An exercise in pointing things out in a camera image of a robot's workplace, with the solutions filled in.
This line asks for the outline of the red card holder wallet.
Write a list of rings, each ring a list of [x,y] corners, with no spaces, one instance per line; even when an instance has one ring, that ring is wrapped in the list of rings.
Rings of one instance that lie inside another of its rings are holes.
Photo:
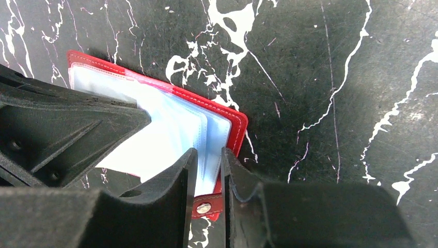
[[[116,147],[98,168],[127,173],[146,182],[189,148],[198,153],[192,218],[216,221],[223,211],[220,162],[223,148],[237,156],[248,126],[245,114],[188,90],[122,66],[70,50],[72,89],[134,104],[151,123]]]

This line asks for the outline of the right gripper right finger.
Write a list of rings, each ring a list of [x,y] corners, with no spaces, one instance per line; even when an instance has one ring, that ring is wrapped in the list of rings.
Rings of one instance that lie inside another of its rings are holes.
[[[391,195],[356,183],[258,178],[222,149],[225,247],[414,247]]]

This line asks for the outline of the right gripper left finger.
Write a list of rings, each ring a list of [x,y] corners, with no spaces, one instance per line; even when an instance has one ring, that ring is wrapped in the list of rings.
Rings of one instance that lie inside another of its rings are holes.
[[[1,247],[187,247],[197,151],[116,197],[101,190],[1,188]]]

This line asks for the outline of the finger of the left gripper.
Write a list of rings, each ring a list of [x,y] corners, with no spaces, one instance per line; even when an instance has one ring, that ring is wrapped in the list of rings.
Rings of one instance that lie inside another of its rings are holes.
[[[134,103],[1,66],[1,185],[68,187],[150,122]]]

